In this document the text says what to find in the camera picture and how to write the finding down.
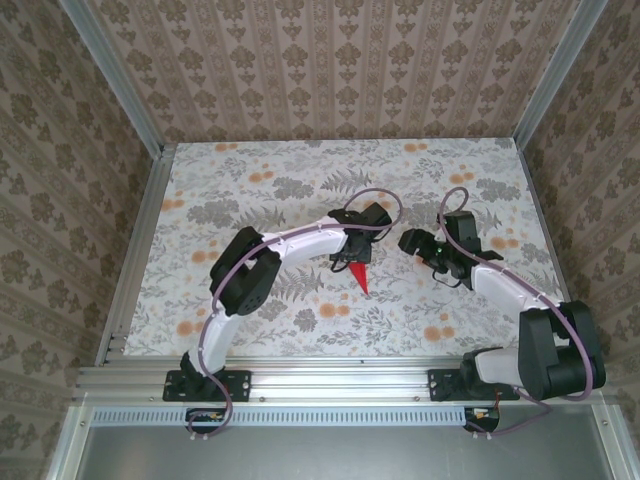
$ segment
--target aluminum frame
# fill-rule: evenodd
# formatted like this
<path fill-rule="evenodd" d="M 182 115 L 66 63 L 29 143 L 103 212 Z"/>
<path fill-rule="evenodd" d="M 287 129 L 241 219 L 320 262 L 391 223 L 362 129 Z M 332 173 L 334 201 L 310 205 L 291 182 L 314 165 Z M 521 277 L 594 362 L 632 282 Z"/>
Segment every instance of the aluminum frame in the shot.
<path fill-rule="evenodd" d="M 145 108 L 142 95 L 131 82 L 126 67 L 116 53 L 117 50 L 109 43 L 99 20 L 93 15 L 88 2 L 61 0 L 60 3 L 120 101 L 151 158 L 156 161 L 162 152 L 164 135 Z"/>
<path fill-rule="evenodd" d="M 531 140 L 606 5 L 607 0 L 588 0 L 578 5 L 513 132 L 513 138 L 520 150 L 524 150 Z"/>
<path fill-rule="evenodd" d="M 179 368 L 179 357 L 125 356 L 124 348 L 135 302 L 146 267 L 164 191 L 170 177 L 175 146 L 168 147 L 152 168 L 150 181 L 138 215 L 127 252 L 125 268 L 118 282 L 110 311 L 97 367 L 83 368 L 78 376 L 72 407 L 69 409 L 49 480 L 75 478 L 94 409 L 98 406 L 127 408 L 162 408 L 167 405 L 223 406 L 221 403 L 162 402 L 165 375 Z M 524 157 L 522 167 L 527 176 L 536 211 L 551 252 L 565 298 L 569 294 L 557 263 L 540 203 L 531 185 Z M 457 368 L 459 357 L 230 357 L 229 368 L 253 372 L 252 394 L 244 408 L 264 407 L 411 407 L 483 406 L 491 402 L 431 402 L 426 371 L 430 368 Z M 594 393 L 578 408 L 591 408 L 599 426 L 610 468 L 616 479 L 640 479 L 640 466 L 631 438 L 614 405 L 616 397 L 607 389 Z M 567 405 L 552 399 L 552 405 Z M 504 408 L 528 406 L 527 403 L 501 402 Z"/>

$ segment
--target gray metal panel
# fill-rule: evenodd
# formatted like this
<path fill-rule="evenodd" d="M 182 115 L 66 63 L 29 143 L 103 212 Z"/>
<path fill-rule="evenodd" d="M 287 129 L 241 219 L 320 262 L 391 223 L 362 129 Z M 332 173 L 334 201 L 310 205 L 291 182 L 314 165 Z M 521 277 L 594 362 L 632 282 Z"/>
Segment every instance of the gray metal panel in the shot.
<path fill-rule="evenodd" d="M 578 5 L 547 70 L 522 114 L 520 123 L 513 132 L 516 146 L 520 150 L 527 146 L 606 4 L 607 0 L 582 0 Z"/>
<path fill-rule="evenodd" d="M 238 427 L 207 441 L 179 427 L 96 428 L 78 478 L 612 479 L 598 438 L 590 409 L 575 408 L 492 440 L 455 427 Z"/>
<path fill-rule="evenodd" d="M 142 100 L 127 76 L 127 69 L 118 60 L 106 35 L 100 28 L 100 23 L 94 18 L 90 7 L 84 0 L 61 0 L 60 3 L 80 33 L 102 74 L 109 82 L 111 90 L 116 94 L 120 105 L 147 147 L 151 158 L 156 161 L 160 157 L 160 148 L 164 143 L 163 136 L 147 114 Z"/>

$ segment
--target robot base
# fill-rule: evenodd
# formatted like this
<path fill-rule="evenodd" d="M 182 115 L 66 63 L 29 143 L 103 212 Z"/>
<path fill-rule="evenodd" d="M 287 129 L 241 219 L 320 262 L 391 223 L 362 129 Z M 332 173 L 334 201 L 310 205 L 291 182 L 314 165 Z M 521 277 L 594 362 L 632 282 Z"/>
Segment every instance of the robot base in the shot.
<path fill-rule="evenodd" d="M 249 370 L 222 370 L 216 378 L 226 387 L 235 402 L 248 402 L 251 393 L 251 372 Z M 223 393 L 208 378 L 197 390 L 193 388 L 182 370 L 167 373 L 162 399 L 165 402 L 224 402 Z"/>

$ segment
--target black clamp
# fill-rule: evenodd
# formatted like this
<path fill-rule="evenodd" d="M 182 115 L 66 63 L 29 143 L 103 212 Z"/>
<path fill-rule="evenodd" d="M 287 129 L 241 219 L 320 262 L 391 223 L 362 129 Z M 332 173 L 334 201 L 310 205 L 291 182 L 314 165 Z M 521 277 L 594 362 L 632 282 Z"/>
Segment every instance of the black clamp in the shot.
<path fill-rule="evenodd" d="M 502 256 L 493 250 L 482 250 L 476 221 L 471 212 L 462 210 L 447 213 L 444 221 L 447 231 L 462 248 L 484 260 L 502 260 Z M 471 269 L 478 262 L 460 253 L 450 243 L 439 242 L 432 233 L 414 228 L 402 234 L 398 246 L 403 252 L 422 258 L 422 263 L 433 269 L 432 277 L 437 282 L 452 288 L 463 284 L 472 290 Z M 451 276 L 457 279 L 458 283 L 449 285 L 436 278 L 436 273 L 444 275 L 448 272 L 451 272 Z"/>
<path fill-rule="evenodd" d="M 328 215 L 335 218 L 339 223 L 367 225 L 371 227 L 384 227 L 391 224 L 391 217 L 387 211 L 378 203 L 369 205 L 364 212 L 359 213 L 352 210 L 340 208 L 331 210 Z M 329 256 L 329 260 L 333 262 L 331 271 L 334 273 L 341 272 L 349 266 L 351 262 L 370 263 L 371 262 L 371 246 L 382 240 L 389 230 L 370 231 L 347 228 L 344 230 L 347 234 L 347 241 L 338 253 Z"/>

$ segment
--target cable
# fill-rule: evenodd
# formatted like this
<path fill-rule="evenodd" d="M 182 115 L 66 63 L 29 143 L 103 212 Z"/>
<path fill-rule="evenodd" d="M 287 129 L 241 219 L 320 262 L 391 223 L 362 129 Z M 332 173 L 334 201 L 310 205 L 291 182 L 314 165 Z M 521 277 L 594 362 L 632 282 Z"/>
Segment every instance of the cable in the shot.
<path fill-rule="evenodd" d="M 447 241 L 449 243 L 451 243 L 451 245 L 453 245 L 453 247 L 458 250 L 460 253 L 462 253 L 463 255 L 467 256 L 468 258 L 470 258 L 471 260 L 474 260 L 475 262 L 485 265 L 499 273 L 505 274 L 507 277 L 509 277 L 511 280 L 513 280 L 515 283 L 517 283 L 518 285 L 520 285 L 522 288 L 524 288 L 525 290 L 527 290 L 529 293 L 531 293 L 532 295 L 535 295 L 536 298 L 539 298 L 542 303 L 544 303 L 547 307 L 549 307 L 551 309 L 551 311 L 554 313 L 554 315 L 556 315 L 556 317 L 560 320 L 560 322 L 562 323 L 562 326 L 567 330 L 567 332 L 569 333 L 569 336 L 571 337 L 571 340 L 573 340 L 573 343 L 575 344 L 576 348 L 578 349 L 578 352 L 580 353 L 580 358 L 582 359 L 582 363 L 584 365 L 585 368 L 585 376 L 586 376 L 586 381 L 585 381 L 585 389 L 584 391 L 578 395 L 578 396 L 565 396 L 563 397 L 566 400 L 570 400 L 573 402 L 579 402 L 581 400 L 586 399 L 592 392 L 593 390 L 593 371 L 592 371 L 592 367 L 591 367 L 591 362 L 589 361 L 589 356 L 587 355 L 587 351 L 584 348 L 584 345 L 582 343 L 582 340 L 580 339 L 580 337 L 578 337 L 578 334 L 576 333 L 575 329 L 573 328 L 573 326 L 571 325 L 571 323 L 569 322 L 569 320 L 567 320 L 567 318 L 562 314 L 562 312 L 560 311 L 560 309 L 558 307 L 556 307 L 553 302 L 551 300 L 549 300 L 542 292 L 540 292 L 537 288 L 533 287 L 532 285 L 530 285 L 528 282 L 524 281 L 523 279 L 521 279 L 520 277 L 518 277 L 516 274 L 510 272 L 509 270 L 506 270 L 505 268 L 501 267 L 500 265 L 497 265 L 495 263 L 492 263 L 490 261 L 484 260 L 483 258 L 477 257 L 476 255 L 474 255 L 473 253 L 469 252 L 468 250 L 465 250 L 462 246 L 460 246 L 452 237 L 451 234 L 449 233 L 449 231 L 447 230 L 446 226 L 445 226 L 445 220 L 444 220 L 444 209 L 447 205 L 447 201 L 449 200 L 449 198 L 451 197 L 451 195 L 453 195 L 455 192 L 462 192 L 464 194 L 464 199 L 462 200 L 462 203 L 458 206 L 458 208 L 456 208 L 454 211 L 459 211 L 462 210 L 462 208 L 464 208 L 464 206 L 466 205 L 467 201 L 469 200 L 469 191 L 464 188 L 464 187 L 454 187 L 451 190 L 449 190 L 444 198 L 442 199 L 442 202 L 440 203 L 440 208 L 438 211 L 438 225 L 440 226 L 440 230 L 442 230 L 442 232 L 444 233 L 444 236 L 446 237 Z M 526 427 L 527 425 L 530 425 L 533 422 L 538 421 L 539 419 L 541 419 L 542 417 L 544 417 L 545 415 L 549 414 L 552 410 L 552 407 L 550 405 L 547 405 L 544 402 L 541 402 L 539 400 L 536 400 L 532 397 L 530 397 L 529 395 L 523 393 L 518 387 L 514 387 L 514 391 L 522 398 L 524 398 L 525 400 L 528 400 L 531 403 L 534 403 L 538 406 L 541 406 L 542 408 L 544 408 L 544 411 L 538 415 L 535 415 L 534 417 L 529 418 L 528 420 L 525 420 L 521 423 L 518 423 L 516 425 L 513 425 L 511 427 L 505 428 L 503 430 L 500 430 L 498 432 L 494 432 L 489 434 L 488 432 L 486 432 L 485 430 L 483 430 L 481 427 L 479 427 L 478 425 L 474 424 L 473 422 L 469 422 L 467 421 L 467 424 L 474 427 L 476 430 L 478 430 L 480 433 L 485 434 L 488 438 L 490 438 L 490 436 L 500 436 L 500 435 L 506 435 L 508 433 L 512 433 L 515 432 L 516 430 L 519 430 L 521 428 Z"/>
<path fill-rule="evenodd" d="M 513 391 L 518 394 L 520 397 L 524 398 L 525 400 L 528 400 L 529 402 L 538 405 L 539 407 L 542 407 L 544 410 L 540 413 L 538 413 L 537 415 L 534 415 L 531 418 L 528 418 L 520 423 L 517 423 L 515 425 L 512 425 L 510 427 L 507 428 L 503 428 L 502 430 L 498 430 L 497 432 L 487 432 L 484 428 L 482 428 L 480 425 L 478 425 L 477 423 L 474 422 L 470 422 L 469 420 L 467 420 L 467 425 L 472 426 L 473 428 L 475 428 L 478 432 L 476 433 L 481 433 L 483 435 L 485 435 L 487 438 L 491 438 L 491 437 L 500 437 L 502 435 L 507 435 L 509 433 L 513 433 L 517 430 L 520 430 L 526 426 L 531 425 L 532 423 L 537 422 L 538 420 L 540 420 L 542 417 L 548 415 L 551 413 L 551 411 L 553 410 L 553 408 L 551 407 L 551 405 L 541 402 L 540 400 L 536 400 L 533 397 L 530 397 L 529 395 L 527 395 L 526 393 L 524 393 L 522 390 L 520 390 L 519 388 L 515 387 L 513 389 Z"/>
<path fill-rule="evenodd" d="M 378 226 L 356 225 L 356 224 L 346 224 L 346 223 L 329 223 L 329 224 L 312 225 L 312 226 L 309 226 L 309 227 L 306 227 L 306 228 L 302 228 L 300 230 L 295 230 L 293 232 L 290 232 L 290 233 L 287 233 L 287 234 L 272 238 L 271 240 L 267 240 L 267 241 L 255 246 L 251 250 L 249 250 L 249 252 L 247 252 L 240 260 L 238 260 L 238 262 L 233 267 L 231 267 L 231 270 L 229 270 L 229 272 L 224 276 L 224 278 L 222 279 L 222 281 L 218 285 L 218 288 L 213 293 L 213 299 L 211 300 L 211 307 L 212 307 L 211 315 L 209 315 L 207 320 L 205 320 L 204 325 L 202 326 L 202 332 L 200 333 L 200 339 L 198 340 L 198 363 L 200 364 L 200 368 L 205 373 L 205 375 L 216 385 L 216 387 L 218 387 L 220 389 L 220 391 L 224 395 L 225 404 L 226 404 L 226 408 L 227 408 L 227 414 L 226 414 L 224 420 L 222 421 L 222 423 L 218 426 L 218 428 L 216 430 L 214 430 L 213 432 L 211 432 L 211 434 L 208 434 L 207 437 L 212 437 L 214 435 L 218 435 L 224 429 L 224 427 L 226 427 L 229 424 L 229 422 L 231 421 L 231 417 L 233 415 L 233 401 L 231 399 L 231 396 L 229 395 L 229 392 L 227 392 L 227 389 L 224 388 L 224 385 L 222 385 L 222 382 L 220 382 L 220 380 L 218 380 L 207 369 L 207 366 L 204 364 L 204 357 L 202 355 L 202 352 L 204 350 L 204 340 L 205 340 L 205 337 L 206 337 L 206 334 L 207 334 L 207 330 L 209 328 L 209 325 L 213 321 L 213 318 L 214 318 L 215 314 L 218 311 L 218 309 L 217 309 L 218 300 L 220 298 L 220 295 L 222 294 L 222 291 L 227 286 L 227 284 L 229 283 L 231 278 L 233 278 L 233 276 L 236 274 L 236 272 L 240 269 L 240 267 L 242 267 L 242 265 L 245 264 L 245 262 L 247 260 L 249 260 L 251 257 L 253 257 L 260 250 L 262 250 L 264 248 L 267 248 L 268 246 L 273 245 L 274 243 L 278 243 L 278 242 L 281 242 L 281 241 L 284 241 L 284 240 L 289 240 L 290 238 L 297 237 L 298 235 L 304 235 L 306 233 L 316 232 L 316 231 L 318 231 L 318 229 L 320 229 L 320 230 L 357 229 L 357 230 L 367 230 L 367 231 L 375 232 L 375 231 L 382 231 L 382 230 L 391 229 L 392 227 L 396 226 L 400 222 L 400 220 L 402 219 L 402 215 L 403 215 L 403 212 L 404 212 L 404 207 L 402 206 L 402 201 L 400 200 L 400 197 L 397 194 L 395 194 L 394 192 L 392 192 L 391 190 L 387 190 L 387 189 L 384 189 L 384 188 L 375 188 L 375 187 L 374 188 L 365 188 L 364 190 L 360 190 L 359 192 L 357 192 L 356 194 L 354 194 L 351 198 L 349 198 L 347 200 L 347 203 L 345 203 L 345 205 L 344 205 L 344 209 L 346 210 L 347 207 L 356 198 L 358 198 L 359 196 L 361 196 L 361 195 L 363 195 L 365 193 L 368 193 L 368 192 L 386 193 L 388 195 L 391 195 L 393 197 L 393 199 L 397 202 L 397 204 L 398 204 L 398 216 L 389 225 L 383 225 L 383 226 L 379 226 L 378 227 Z M 195 417 L 197 417 L 197 416 L 199 416 L 201 414 L 202 414 L 202 412 L 194 412 L 191 415 L 191 417 L 189 418 L 189 423 L 187 425 L 187 429 L 189 430 L 189 433 L 191 433 L 191 437 L 192 438 L 195 438 L 195 436 L 198 435 L 193 430 L 193 420 L 194 420 Z"/>

